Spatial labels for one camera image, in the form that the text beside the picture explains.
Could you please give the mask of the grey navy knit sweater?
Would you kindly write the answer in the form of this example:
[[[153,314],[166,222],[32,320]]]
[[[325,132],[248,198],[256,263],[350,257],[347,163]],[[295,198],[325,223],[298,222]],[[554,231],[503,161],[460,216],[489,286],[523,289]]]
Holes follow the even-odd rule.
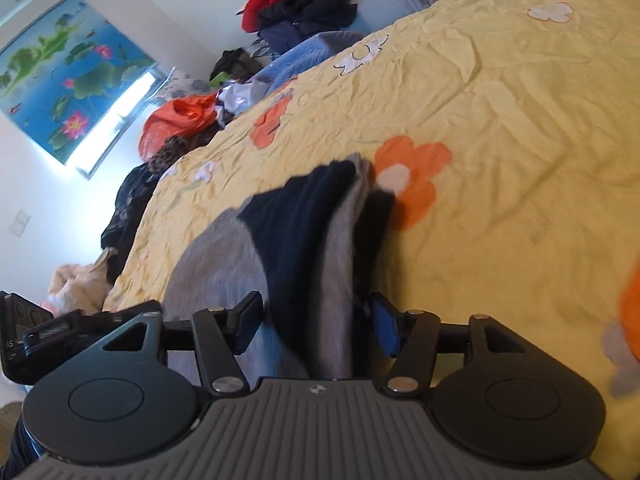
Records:
[[[262,378],[353,378],[368,352],[363,305],[394,196],[354,153],[222,212],[186,248],[162,300],[167,321],[259,292],[264,320],[236,359]]]

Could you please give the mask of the dark floral garment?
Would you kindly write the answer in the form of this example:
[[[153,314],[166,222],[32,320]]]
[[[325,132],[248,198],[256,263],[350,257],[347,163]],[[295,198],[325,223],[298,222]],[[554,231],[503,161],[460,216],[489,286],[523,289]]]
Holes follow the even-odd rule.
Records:
[[[124,270],[145,208],[159,180],[160,176],[153,174],[144,162],[134,167],[122,181],[115,198],[114,214],[101,234],[101,247],[115,251],[107,258],[106,279],[111,284]]]

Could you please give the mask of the leopard print cloth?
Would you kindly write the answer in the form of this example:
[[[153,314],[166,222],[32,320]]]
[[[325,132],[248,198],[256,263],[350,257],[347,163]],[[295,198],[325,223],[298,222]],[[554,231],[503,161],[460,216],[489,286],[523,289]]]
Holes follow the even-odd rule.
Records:
[[[209,144],[219,130],[219,126],[211,125],[188,138],[186,136],[170,136],[146,163],[149,172],[154,176],[160,177],[180,157]]]

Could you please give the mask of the orange plastic bag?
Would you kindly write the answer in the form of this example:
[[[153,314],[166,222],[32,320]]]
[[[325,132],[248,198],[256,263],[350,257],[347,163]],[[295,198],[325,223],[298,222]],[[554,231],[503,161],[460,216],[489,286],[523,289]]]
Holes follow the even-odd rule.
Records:
[[[171,136],[190,139],[213,125],[217,119],[216,94],[185,96],[161,105],[146,118],[138,143],[138,153],[148,162]]]

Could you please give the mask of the yellow cartoon print bedspread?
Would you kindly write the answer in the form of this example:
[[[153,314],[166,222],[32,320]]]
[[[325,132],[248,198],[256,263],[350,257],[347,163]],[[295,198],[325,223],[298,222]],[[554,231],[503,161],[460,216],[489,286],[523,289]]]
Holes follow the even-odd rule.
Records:
[[[160,181],[105,300],[164,296],[221,211],[350,154],[398,207],[374,284],[486,313],[588,379],[639,474],[639,0],[439,0],[307,70]]]

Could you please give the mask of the white crumpled plastic bag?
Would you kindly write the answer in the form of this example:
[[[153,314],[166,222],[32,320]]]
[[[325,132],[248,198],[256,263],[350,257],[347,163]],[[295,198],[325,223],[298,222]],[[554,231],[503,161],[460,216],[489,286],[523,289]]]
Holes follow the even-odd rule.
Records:
[[[217,96],[224,110],[234,116],[242,114],[262,100],[268,93],[270,83],[261,80],[232,82],[222,88]]]

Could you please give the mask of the lotus flower painting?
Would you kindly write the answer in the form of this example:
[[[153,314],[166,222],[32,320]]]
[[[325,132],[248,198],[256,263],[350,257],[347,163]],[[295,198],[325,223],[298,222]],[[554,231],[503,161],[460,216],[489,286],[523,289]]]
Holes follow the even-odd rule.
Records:
[[[65,165],[154,65],[86,0],[62,0],[1,50],[1,110]]]

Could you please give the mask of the blue knit blanket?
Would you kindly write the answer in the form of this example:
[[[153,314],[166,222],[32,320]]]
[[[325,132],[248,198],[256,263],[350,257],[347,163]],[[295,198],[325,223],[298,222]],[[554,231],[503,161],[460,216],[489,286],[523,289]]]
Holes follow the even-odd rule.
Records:
[[[353,46],[363,38],[360,32],[338,30],[319,32],[306,39],[260,70],[250,82],[267,86],[267,92],[281,88],[286,82]]]

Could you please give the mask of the dark navy jacket on pile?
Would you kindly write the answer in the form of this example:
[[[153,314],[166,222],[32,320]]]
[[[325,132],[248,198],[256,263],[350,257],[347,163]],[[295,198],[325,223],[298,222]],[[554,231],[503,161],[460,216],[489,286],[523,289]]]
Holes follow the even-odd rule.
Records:
[[[258,12],[257,35],[277,54],[285,54],[320,32],[349,27],[357,16],[350,0],[279,0]]]

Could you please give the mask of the white wall switch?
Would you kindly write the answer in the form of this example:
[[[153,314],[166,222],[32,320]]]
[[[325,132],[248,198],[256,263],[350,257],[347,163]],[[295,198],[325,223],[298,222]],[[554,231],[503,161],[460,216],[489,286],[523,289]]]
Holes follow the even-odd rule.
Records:
[[[10,233],[16,237],[21,237],[29,224],[30,218],[32,216],[26,210],[20,209],[17,211],[9,226]]]

